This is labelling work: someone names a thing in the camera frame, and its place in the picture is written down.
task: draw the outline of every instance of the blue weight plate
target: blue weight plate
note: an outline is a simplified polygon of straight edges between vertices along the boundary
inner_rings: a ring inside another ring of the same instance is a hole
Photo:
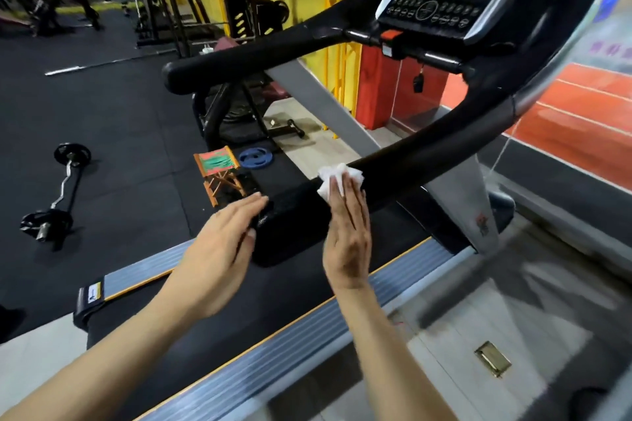
[[[239,163],[243,168],[264,168],[273,162],[273,154],[263,147],[245,149],[239,154]]]

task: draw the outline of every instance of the button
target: button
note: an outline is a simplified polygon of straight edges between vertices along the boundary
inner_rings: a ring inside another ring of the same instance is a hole
[[[437,11],[437,8],[438,2],[436,0],[424,2],[417,9],[417,12],[415,13],[415,18],[417,20],[426,20],[427,18],[431,18]]]

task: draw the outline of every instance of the white tissue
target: white tissue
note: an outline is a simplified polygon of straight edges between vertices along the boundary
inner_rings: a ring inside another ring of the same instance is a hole
[[[358,185],[362,185],[364,182],[364,176],[360,170],[355,168],[351,168],[346,166],[344,163],[340,163],[338,165],[329,165],[323,166],[318,170],[318,176],[323,181],[323,184],[318,189],[318,194],[323,198],[324,201],[329,203],[329,178],[336,177],[336,181],[338,182],[338,190],[340,193],[344,194],[343,189],[343,173],[349,173],[349,176],[354,179]]]

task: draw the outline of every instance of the gold floor plate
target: gold floor plate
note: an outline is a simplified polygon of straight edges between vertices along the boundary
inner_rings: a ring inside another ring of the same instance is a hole
[[[511,361],[509,361],[491,341],[483,343],[480,348],[474,351],[474,354],[478,356],[478,359],[480,359],[483,364],[487,366],[487,369],[497,378],[501,377],[511,366]]]

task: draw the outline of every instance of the hand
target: hand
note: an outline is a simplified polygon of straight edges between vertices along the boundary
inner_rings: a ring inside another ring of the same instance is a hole
[[[329,179],[331,223],[325,240],[322,264],[331,288],[356,289],[368,286],[371,259],[371,227],[366,194],[343,174],[344,197],[336,178]]]
[[[267,202],[257,192],[214,213],[156,298],[197,319],[220,311],[246,276],[255,248],[255,230],[248,226]]]

